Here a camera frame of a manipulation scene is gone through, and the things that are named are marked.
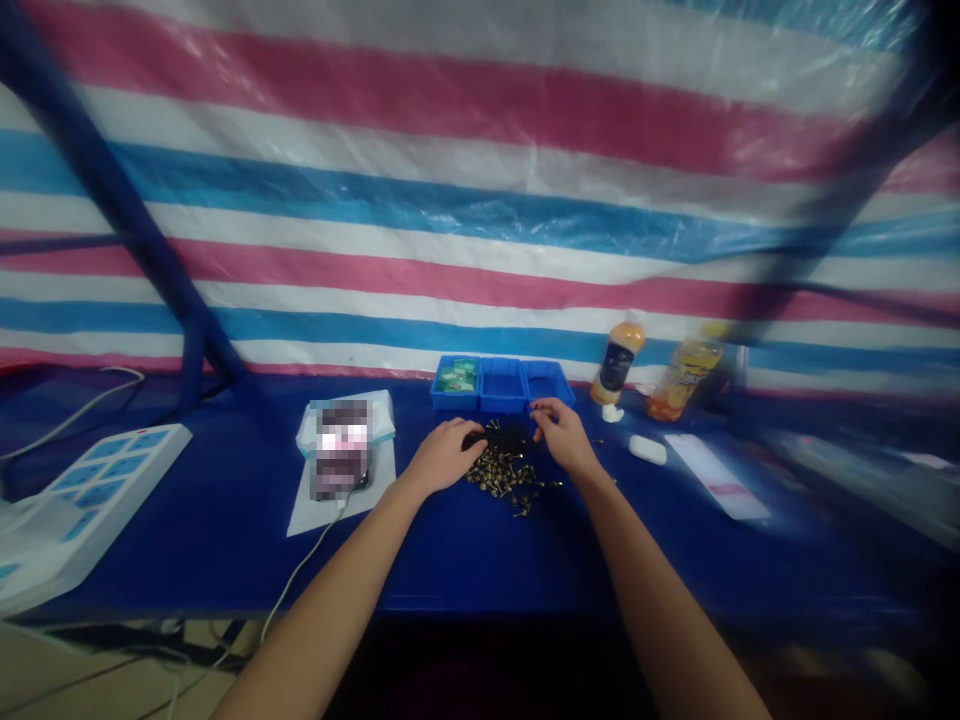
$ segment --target blue storage tray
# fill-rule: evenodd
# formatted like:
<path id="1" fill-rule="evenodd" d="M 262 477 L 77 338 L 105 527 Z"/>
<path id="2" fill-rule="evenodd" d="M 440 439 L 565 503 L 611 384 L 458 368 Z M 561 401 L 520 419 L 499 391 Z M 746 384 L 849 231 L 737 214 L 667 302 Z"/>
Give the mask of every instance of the blue storage tray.
<path id="1" fill-rule="evenodd" d="M 440 382 L 440 369 L 448 365 L 453 365 L 454 360 L 472 360 L 477 364 L 477 391 L 472 393 L 448 393 L 441 392 L 438 388 Z M 440 357 L 440 363 L 437 365 L 437 374 L 433 377 L 433 385 L 430 386 L 430 399 L 433 401 L 434 410 L 476 410 L 478 399 L 480 397 L 480 383 L 483 377 L 483 366 L 480 358 L 472 355 L 443 355 Z"/>
<path id="2" fill-rule="evenodd" d="M 527 381 L 516 358 L 481 358 L 480 409 L 519 414 L 527 409 Z"/>
<path id="3" fill-rule="evenodd" d="M 560 363 L 549 360 L 527 360 L 523 363 L 523 376 L 527 382 L 527 400 L 533 402 L 544 397 L 555 397 L 573 406 L 577 402 L 570 383 Z"/>

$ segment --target striped tarp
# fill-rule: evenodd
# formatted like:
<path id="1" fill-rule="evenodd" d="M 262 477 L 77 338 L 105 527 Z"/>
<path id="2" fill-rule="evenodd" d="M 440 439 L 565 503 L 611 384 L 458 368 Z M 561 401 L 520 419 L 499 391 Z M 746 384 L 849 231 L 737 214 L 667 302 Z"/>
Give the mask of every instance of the striped tarp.
<path id="1" fill-rule="evenodd" d="M 588 380 L 734 320 L 887 103 L 921 17 L 868 0 L 22 0 L 241 356 L 412 374 L 442 352 Z M 891 173 L 813 281 L 960 297 L 960 146 Z M 108 228 L 0 89 L 0 239 Z M 758 391 L 942 395 L 956 331 L 798 294 Z M 182 335 L 122 248 L 0 260 L 0 362 L 175 369 Z"/>

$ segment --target forearm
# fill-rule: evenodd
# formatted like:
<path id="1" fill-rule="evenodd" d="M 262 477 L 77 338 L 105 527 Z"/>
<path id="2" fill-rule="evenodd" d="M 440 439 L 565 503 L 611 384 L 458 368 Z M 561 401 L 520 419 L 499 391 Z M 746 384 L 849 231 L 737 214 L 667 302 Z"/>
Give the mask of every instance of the forearm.
<path id="1" fill-rule="evenodd" d="M 398 480 L 314 578 L 215 718 L 306 720 L 326 711 L 423 497 Z"/>
<path id="2" fill-rule="evenodd" d="M 723 638 L 599 465 L 574 478 L 634 651 L 665 718 L 769 718 Z"/>

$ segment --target orange bottle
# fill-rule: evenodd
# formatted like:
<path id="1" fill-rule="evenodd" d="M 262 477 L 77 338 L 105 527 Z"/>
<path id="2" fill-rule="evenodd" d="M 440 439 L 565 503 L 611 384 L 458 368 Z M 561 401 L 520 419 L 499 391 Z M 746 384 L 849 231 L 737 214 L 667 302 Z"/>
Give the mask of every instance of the orange bottle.
<path id="1" fill-rule="evenodd" d="M 598 405 L 615 405 L 620 400 L 630 366 L 646 340 L 640 326 L 644 314 L 642 310 L 631 310 L 626 319 L 610 331 L 607 352 L 590 388 L 590 397 Z"/>
<path id="2" fill-rule="evenodd" d="M 723 343 L 718 338 L 725 332 L 723 323 L 709 322 L 699 337 L 680 343 L 660 384 L 647 398 L 647 415 L 660 422 L 680 419 L 697 386 L 720 363 Z"/>

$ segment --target white stripe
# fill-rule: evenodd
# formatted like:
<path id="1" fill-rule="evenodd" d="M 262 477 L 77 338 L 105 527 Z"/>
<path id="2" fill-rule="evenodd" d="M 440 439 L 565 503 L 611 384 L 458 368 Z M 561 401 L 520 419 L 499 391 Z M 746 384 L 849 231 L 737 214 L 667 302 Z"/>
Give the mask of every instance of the white stripe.
<path id="1" fill-rule="evenodd" d="M 276 340 L 244 340 L 234 343 L 240 356 L 252 363 L 276 365 L 342 365 L 356 368 L 389 370 L 419 370 L 434 372 L 440 355 L 428 350 L 408 350 L 380 345 L 346 345 L 337 343 L 307 343 Z M 73 333 L 48 335 L 20 331 L 0 331 L 0 347 L 22 348 L 68 354 L 119 354 L 130 358 L 179 357 L 183 339 L 177 335 Z M 593 363 L 560 361 L 570 380 L 590 381 L 596 373 Z M 663 375 L 664 367 L 648 365 L 630 370 L 628 382 L 655 384 Z M 955 391 L 945 389 L 940 378 L 904 377 L 890 373 L 837 371 L 811 376 L 776 370 L 750 370 L 748 385 L 751 390 L 819 390 L 850 392 L 883 392 L 890 396 L 928 396 L 948 399 Z"/>
<path id="2" fill-rule="evenodd" d="M 109 0 L 211 30 L 565 67 L 801 113 L 864 116 L 904 71 L 891 53 L 698 12 L 606 0 Z M 189 43 L 189 35 L 182 36 Z M 243 75 L 242 66 L 230 66 Z M 248 82 L 255 77 L 244 76 Z"/>
<path id="3" fill-rule="evenodd" d="M 156 333 L 78 332 L 69 335 L 0 329 L 0 347 L 29 348 L 66 355 L 116 353 L 137 358 L 176 357 L 183 354 L 182 335 Z"/>
<path id="4" fill-rule="evenodd" d="M 685 265 L 586 250 L 474 240 L 353 223 L 303 220 L 235 210 L 148 203 L 168 237 L 326 253 L 419 260 L 440 265 L 594 285 L 623 285 L 656 276 L 749 283 L 766 277 L 776 258 L 752 253 Z M 0 192 L 0 226 L 19 230 L 109 232 L 84 198 Z M 827 258 L 812 282 L 851 290 L 960 291 L 960 262 L 937 258 Z"/>
<path id="5" fill-rule="evenodd" d="M 211 307 L 300 313 L 305 308 L 342 315 L 392 320 L 423 320 L 472 328 L 530 328 L 605 333 L 623 320 L 619 310 L 570 307 L 529 310 L 491 307 L 411 295 L 367 293 L 291 285 L 197 282 Z M 58 276 L 0 271 L 0 294 L 30 302 L 84 301 L 162 304 L 153 286 L 141 278 Z M 709 318 L 648 313 L 648 338 L 679 342 L 697 334 Z M 888 348 L 960 348 L 960 332 L 947 329 L 849 322 L 778 322 L 766 339 L 882 350 Z"/>
<path id="6" fill-rule="evenodd" d="M 0 270 L 0 297 L 27 302 L 102 302 L 163 305 L 146 278 L 50 275 Z"/>
<path id="7" fill-rule="evenodd" d="M 585 153 L 404 135 L 119 90 L 80 89 L 105 137 L 208 155 L 778 226 L 808 222 L 802 210 L 819 192 L 814 185 L 697 175 Z M 0 87 L 0 128 L 31 129 L 29 116 L 2 112 L 9 104 L 5 93 L 9 98 Z M 955 206 L 956 199 L 948 196 L 879 193 L 857 222 Z"/>
<path id="8" fill-rule="evenodd" d="M 24 232 L 111 232 L 106 219 L 88 198 L 12 192 L 0 192 L 0 227 Z"/>

